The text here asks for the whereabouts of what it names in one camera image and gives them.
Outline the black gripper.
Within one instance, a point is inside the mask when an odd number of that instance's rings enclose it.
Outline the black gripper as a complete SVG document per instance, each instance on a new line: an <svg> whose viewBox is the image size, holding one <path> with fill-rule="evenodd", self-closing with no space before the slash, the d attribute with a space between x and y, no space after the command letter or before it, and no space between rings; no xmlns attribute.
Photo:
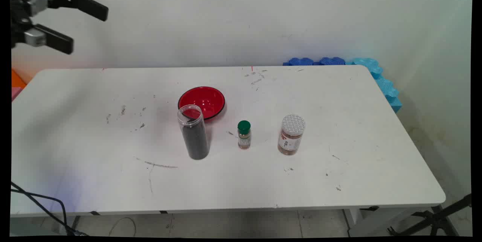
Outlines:
<svg viewBox="0 0 482 242"><path fill-rule="evenodd" d="M104 22L108 16L108 7L94 0L11 0L12 49L18 43L24 43L32 47L50 47L67 55L73 53L73 38L31 21L32 17L47 7L79 9Z"/></svg>

